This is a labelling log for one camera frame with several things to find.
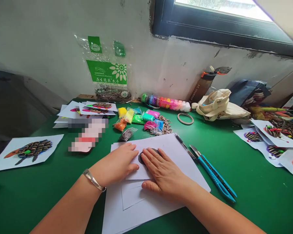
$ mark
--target white cloth bag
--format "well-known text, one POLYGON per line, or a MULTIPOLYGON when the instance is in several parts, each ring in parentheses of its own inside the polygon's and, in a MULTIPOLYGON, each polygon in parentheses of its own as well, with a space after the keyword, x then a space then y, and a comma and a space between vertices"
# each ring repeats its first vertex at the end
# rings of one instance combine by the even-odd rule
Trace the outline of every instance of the white cloth bag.
POLYGON ((208 121, 236 119, 250 115, 250 112, 229 102, 230 94, 229 89, 220 89, 203 96, 199 103, 192 103, 191 107, 208 121))

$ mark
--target hand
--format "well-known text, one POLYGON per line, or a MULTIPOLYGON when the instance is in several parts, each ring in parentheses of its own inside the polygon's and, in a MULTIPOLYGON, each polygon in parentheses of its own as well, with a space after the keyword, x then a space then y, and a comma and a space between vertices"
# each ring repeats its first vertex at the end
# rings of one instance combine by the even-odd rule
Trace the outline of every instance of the hand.
POLYGON ((123 180, 127 175, 139 169, 138 164, 130 164, 139 153, 136 145, 126 143, 113 150, 90 169, 90 173, 102 187, 123 180))
POLYGON ((156 181, 145 181, 142 188, 156 192, 169 201, 183 203, 187 190, 196 183, 183 174, 163 150, 159 148, 158 151, 162 157, 151 148, 142 151, 141 158, 156 181))

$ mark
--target green table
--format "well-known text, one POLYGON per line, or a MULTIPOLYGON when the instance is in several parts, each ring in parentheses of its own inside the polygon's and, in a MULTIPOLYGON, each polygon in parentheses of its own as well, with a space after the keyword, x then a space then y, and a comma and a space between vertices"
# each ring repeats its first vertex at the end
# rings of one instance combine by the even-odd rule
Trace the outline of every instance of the green table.
MULTIPOLYGON (((129 104, 118 104, 127 107, 129 104)), ((208 122, 195 112, 194 124, 186 126, 177 120, 177 112, 160 109, 171 121, 188 146, 192 144, 226 179, 237 193, 234 209, 267 233, 293 233, 293 175, 284 168, 272 166, 259 151, 243 142, 233 130, 240 129, 230 120, 208 122)), ((0 171, 0 233, 29 233, 81 175, 110 152, 120 132, 113 129, 117 116, 110 119, 109 128, 88 156, 72 156, 67 151, 76 131, 52 128, 53 116, 31 136, 65 134, 55 152, 43 163, 29 167, 0 171)), ((143 125, 132 124, 139 130, 131 140, 152 137, 143 132, 143 125)), ((201 165, 199 170, 212 194, 226 202, 201 165)), ((101 233, 105 194, 91 214, 86 233, 101 233)), ((204 226, 186 208, 179 209, 147 222, 128 233, 207 233, 204 226)))

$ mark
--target bangle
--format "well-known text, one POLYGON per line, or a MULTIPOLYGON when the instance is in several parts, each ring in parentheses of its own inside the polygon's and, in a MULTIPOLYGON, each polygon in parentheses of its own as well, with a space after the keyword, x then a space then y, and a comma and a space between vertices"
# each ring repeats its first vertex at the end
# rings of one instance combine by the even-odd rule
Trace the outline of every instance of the bangle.
POLYGON ((102 187, 98 184, 98 182, 94 179, 94 177, 91 175, 88 169, 84 170, 83 175, 87 177, 94 184, 94 186, 97 187, 102 192, 106 190, 106 187, 102 187))

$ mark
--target window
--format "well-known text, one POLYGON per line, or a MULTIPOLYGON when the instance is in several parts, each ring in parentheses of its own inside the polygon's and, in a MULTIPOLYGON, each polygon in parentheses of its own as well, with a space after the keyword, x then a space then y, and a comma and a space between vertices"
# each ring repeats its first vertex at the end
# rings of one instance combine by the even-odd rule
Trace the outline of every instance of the window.
POLYGON ((156 0, 153 34, 293 56, 293 41, 253 0, 156 0))

